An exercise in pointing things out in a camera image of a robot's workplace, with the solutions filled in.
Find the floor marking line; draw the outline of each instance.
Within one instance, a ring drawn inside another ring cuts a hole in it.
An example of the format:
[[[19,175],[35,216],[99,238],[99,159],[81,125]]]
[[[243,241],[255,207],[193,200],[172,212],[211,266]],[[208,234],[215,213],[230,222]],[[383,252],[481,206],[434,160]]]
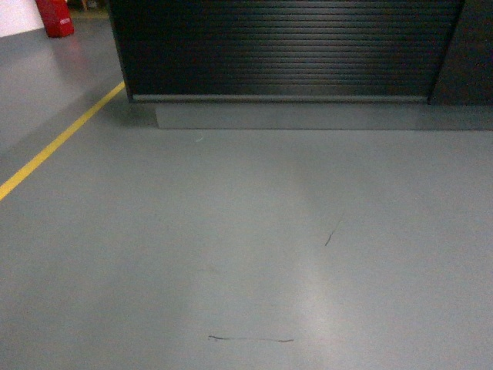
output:
[[[7,197],[27,176],[34,172],[43,162],[45,162],[59,147],[67,141],[70,136],[77,132],[84,124],[91,119],[102,107],[115,97],[125,87],[125,83],[119,83],[113,90],[108,92],[101,100],[92,106],[87,112],[82,114],[72,125],[56,137],[48,146],[32,158],[26,165],[17,171],[10,179],[0,186],[0,201]]]

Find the roller shutter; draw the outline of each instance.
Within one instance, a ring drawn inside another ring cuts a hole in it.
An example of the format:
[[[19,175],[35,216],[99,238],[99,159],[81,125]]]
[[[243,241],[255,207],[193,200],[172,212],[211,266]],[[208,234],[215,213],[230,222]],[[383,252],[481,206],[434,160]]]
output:
[[[461,2],[112,1],[130,94],[429,95]]]

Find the scuff mark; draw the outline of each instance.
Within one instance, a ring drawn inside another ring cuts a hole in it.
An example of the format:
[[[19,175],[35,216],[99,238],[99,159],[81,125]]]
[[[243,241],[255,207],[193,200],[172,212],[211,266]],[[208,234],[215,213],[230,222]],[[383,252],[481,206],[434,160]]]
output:
[[[216,337],[215,335],[209,335],[209,339],[214,341],[275,341],[277,343],[290,343],[294,339],[272,339],[272,338],[227,338],[227,337]]]
[[[344,215],[345,215],[345,214],[346,214],[346,212],[344,212],[344,213],[342,214],[342,216],[340,216],[340,219],[339,219],[339,221],[337,222],[336,227],[335,227],[335,228],[332,230],[332,232],[330,233],[330,235],[329,235],[329,239],[327,240],[327,242],[326,242],[325,246],[329,245],[329,243],[330,243],[330,239],[332,239],[332,235],[334,235],[334,233],[337,231],[337,228],[339,227],[340,223],[342,222],[342,219],[344,218]]]

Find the fire extinguisher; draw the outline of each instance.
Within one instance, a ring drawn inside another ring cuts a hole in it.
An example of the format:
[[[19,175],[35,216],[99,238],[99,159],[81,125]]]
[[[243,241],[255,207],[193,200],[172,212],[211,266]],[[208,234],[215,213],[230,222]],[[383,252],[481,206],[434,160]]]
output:
[[[65,37],[74,33],[65,0],[36,0],[36,5],[49,37]]]

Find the floor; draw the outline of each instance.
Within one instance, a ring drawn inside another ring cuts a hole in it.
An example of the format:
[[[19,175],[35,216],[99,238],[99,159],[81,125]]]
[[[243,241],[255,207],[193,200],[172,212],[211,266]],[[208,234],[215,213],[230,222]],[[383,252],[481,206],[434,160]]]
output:
[[[0,183],[121,81],[75,26],[0,39]],[[2,370],[492,369],[492,131],[155,121],[120,93],[0,202]]]
[[[72,19],[108,19],[108,12],[105,8],[70,8],[70,17]]]

